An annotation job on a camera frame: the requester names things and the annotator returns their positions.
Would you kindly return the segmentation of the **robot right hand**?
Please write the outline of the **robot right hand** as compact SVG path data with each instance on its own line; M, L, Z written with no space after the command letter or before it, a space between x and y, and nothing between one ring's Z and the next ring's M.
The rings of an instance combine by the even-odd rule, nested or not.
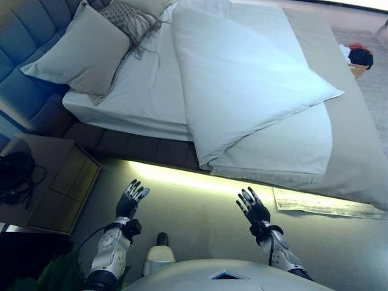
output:
M270 225L270 213L251 187L248 187L247 190L242 189L238 198L236 204L251 225L261 227Z

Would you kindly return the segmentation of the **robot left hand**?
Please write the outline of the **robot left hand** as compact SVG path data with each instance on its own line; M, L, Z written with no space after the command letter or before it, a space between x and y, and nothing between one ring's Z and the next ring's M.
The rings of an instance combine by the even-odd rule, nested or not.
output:
M123 191L116 205L116 218L133 219L140 200L145 198L150 192L148 187L140 186L140 184L140 181L134 179Z

